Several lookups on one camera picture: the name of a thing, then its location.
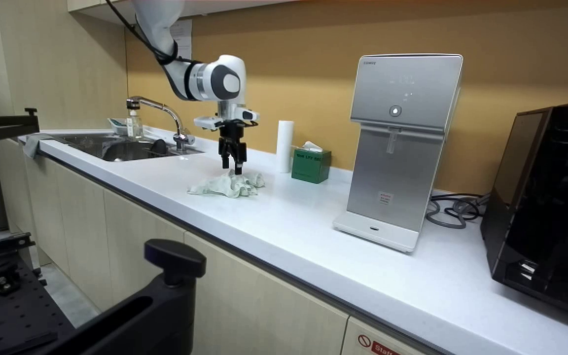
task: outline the white countertop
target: white countertop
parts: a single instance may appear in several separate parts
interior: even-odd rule
[[[276,171],[274,153],[248,150],[244,171],[266,187],[248,199],[191,195],[220,175],[214,144],[205,153],[102,161],[55,140],[41,151],[228,242],[352,307],[451,353],[568,353],[568,315],[490,280],[479,224],[423,222],[414,254],[331,228],[345,209],[350,173],[323,183]]]

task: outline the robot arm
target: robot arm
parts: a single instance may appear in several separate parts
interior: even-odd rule
[[[244,106],[244,61],[220,55],[216,61],[199,63],[177,55],[169,27],[179,19],[185,0],[132,0],[132,4],[143,33],[137,37],[163,67],[173,92],[183,100],[216,100],[216,116],[197,118],[195,124],[220,132],[222,167],[228,167],[228,155],[232,155],[234,173],[240,173],[246,161],[246,146],[240,142],[242,130],[256,126],[258,120],[258,114]]]
[[[216,100],[220,118],[246,118],[244,61],[220,55],[212,63],[177,57],[177,43],[169,27],[179,19],[185,0],[132,0],[135,19],[153,47],[173,92],[183,100]]]

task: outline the green box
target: green box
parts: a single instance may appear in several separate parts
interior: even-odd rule
[[[329,163],[331,163],[329,150],[323,150],[323,151],[293,150],[291,177],[319,183],[327,179]]]

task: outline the silver panel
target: silver panel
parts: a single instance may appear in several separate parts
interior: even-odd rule
[[[350,118],[360,140],[347,201],[333,226],[402,250],[418,244],[461,55],[362,55]]]
[[[419,230],[441,134],[362,126],[347,211]]]
[[[445,130],[461,75],[461,55],[362,55],[350,118]]]

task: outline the sink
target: sink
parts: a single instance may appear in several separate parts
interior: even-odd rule
[[[106,161],[149,159],[201,151],[191,146],[175,148],[163,140],[124,138],[114,134],[57,134],[51,138]]]

